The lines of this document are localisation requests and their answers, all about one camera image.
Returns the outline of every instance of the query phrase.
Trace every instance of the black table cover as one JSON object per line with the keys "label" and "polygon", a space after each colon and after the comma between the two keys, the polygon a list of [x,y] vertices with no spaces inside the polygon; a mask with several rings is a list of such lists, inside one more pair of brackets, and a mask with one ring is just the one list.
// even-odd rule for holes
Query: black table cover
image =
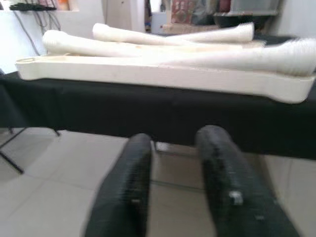
{"label": "black table cover", "polygon": [[[257,36],[268,43],[288,38]],[[269,98],[116,83],[0,78],[0,127],[50,127],[193,145],[195,133],[225,128],[245,152],[315,159],[316,87],[301,104]]]}

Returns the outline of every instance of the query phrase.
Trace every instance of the white plastic tray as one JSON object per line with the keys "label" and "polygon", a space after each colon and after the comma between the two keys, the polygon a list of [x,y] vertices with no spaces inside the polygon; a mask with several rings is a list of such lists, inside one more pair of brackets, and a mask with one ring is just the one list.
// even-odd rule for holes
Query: white plastic tray
{"label": "white plastic tray", "polygon": [[174,87],[260,95],[290,104],[303,102],[315,80],[315,75],[294,77],[266,72],[146,65],[134,58],[41,56],[18,60],[16,66],[24,80],[53,78]]}

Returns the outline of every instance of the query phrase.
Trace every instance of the black tablecloth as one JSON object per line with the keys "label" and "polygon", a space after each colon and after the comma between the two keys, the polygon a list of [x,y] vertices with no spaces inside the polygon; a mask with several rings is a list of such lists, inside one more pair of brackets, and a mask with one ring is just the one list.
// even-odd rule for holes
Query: black tablecloth
{"label": "black tablecloth", "polygon": [[245,152],[314,159],[315,123],[315,86],[305,102],[290,105],[175,88],[24,81],[17,73],[0,78],[0,127],[42,126],[122,137],[143,132],[156,141],[192,145],[197,130],[213,124],[225,128]]}

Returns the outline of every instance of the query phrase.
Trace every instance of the table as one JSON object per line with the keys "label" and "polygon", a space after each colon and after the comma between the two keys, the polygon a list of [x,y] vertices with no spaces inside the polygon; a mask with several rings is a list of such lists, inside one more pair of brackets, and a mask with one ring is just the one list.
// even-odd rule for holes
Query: table
{"label": "table", "polygon": [[[288,38],[257,36],[268,43]],[[301,104],[228,93],[129,84],[0,78],[0,127],[49,127],[193,145],[212,124],[244,152],[315,159],[316,87]]]}

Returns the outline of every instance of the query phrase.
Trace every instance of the white tile floor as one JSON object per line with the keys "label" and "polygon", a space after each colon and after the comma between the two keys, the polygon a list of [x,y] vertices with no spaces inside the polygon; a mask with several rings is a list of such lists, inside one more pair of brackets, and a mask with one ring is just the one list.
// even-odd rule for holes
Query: white tile floor
{"label": "white tile floor", "polygon": [[[25,169],[17,174],[0,159],[0,237],[80,237],[96,189],[127,139],[29,128],[3,151]],[[0,144],[9,137],[0,134]],[[155,154],[152,179],[196,190],[151,186],[149,237],[216,236],[202,188],[199,161]],[[316,165],[295,160],[291,183],[270,168],[281,200],[305,236],[316,236]],[[285,198],[284,194],[293,195]]]}

